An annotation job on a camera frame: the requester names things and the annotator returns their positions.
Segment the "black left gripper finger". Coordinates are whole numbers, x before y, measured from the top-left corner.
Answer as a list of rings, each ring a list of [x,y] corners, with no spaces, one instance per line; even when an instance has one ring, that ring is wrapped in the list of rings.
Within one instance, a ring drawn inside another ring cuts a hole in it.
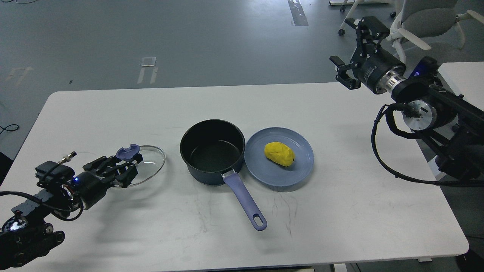
[[[118,159],[114,156],[102,156],[98,159],[93,160],[92,162],[83,165],[82,168],[85,172],[94,172],[96,174],[100,174],[109,167],[115,167],[119,162],[121,162],[121,159]]]
[[[141,154],[134,155],[130,159],[121,159],[115,167],[109,167],[102,172],[102,177],[113,184],[112,187],[128,188],[143,183],[143,179],[138,174],[138,166],[143,161]]]

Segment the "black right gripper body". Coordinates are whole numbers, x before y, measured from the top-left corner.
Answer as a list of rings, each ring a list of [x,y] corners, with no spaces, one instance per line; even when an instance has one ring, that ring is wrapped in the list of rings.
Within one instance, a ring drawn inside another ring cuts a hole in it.
[[[383,49],[370,49],[361,53],[357,68],[357,79],[374,94],[383,94],[386,90],[380,85],[380,80],[390,71],[402,75],[406,65],[397,57]]]

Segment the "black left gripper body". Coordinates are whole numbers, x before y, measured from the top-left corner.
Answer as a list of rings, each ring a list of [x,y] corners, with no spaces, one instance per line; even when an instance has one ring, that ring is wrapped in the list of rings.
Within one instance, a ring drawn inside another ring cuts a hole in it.
[[[98,203],[112,186],[107,178],[98,177],[91,172],[82,172],[74,177],[74,190],[83,201],[85,210]]]

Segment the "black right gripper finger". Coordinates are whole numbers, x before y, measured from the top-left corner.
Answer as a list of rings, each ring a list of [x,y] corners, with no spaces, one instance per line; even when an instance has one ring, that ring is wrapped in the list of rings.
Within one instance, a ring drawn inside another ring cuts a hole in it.
[[[382,41],[390,34],[389,28],[376,17],[347,18],[344,22],[356,31],[355,55],[374,54],[382,48]]]
[[[330,56],[329,60],[335,65],[335,69],[337,71],[337,75],[335,79],[344,85],[349,90],[355,90],[361,88],[361,81],[359,79],[355,79],[348,74],[348,71],[357,70],[361,67],[361,64],[350,63],[346,64],[344,61],[340,59],[338,56]]]

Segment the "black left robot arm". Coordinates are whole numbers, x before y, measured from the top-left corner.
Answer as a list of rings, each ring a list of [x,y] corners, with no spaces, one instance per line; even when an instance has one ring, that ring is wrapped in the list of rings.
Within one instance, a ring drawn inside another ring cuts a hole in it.
[[[20,196],[25,201],[12,208],[13,216],[1,227],[1,269],[21,267],[47,255],[65,240],[63,231],[55,231],[45,218],[53,215],[62,221],[74,221],[83,211],[98,203],[109,188],[127,188],[138,174],[137,166],[143,156],[120,149],[115,156],[102,156],[83,166],[76,175],[66,165],[75,152],[59,162],[47,161],[36,167],[36,195],[2,191],[2,196]]]

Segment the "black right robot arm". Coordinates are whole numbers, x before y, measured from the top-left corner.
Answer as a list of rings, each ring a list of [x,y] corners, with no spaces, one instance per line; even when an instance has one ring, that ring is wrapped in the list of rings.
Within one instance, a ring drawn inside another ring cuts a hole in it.
[[[396,178],[418,184],[483,187],[478,179],[483,174],[483,111],[442,86],[439,65],[432,57],[423,57],[410,77],[404,77],[405,64],[381,46],[390,31],[376,17],[344,22],[356,32],[356,48],[350,63],[330,57],[335,78],[349,90],[365,85],[376,95],[389,93],[394,100],[380,108],[371,131],[373,153],[382,167]],[[436,154],[437,170],[454,181],[417,179],[389,167],[376,145],[382,118],[395,135],[423,141]]]

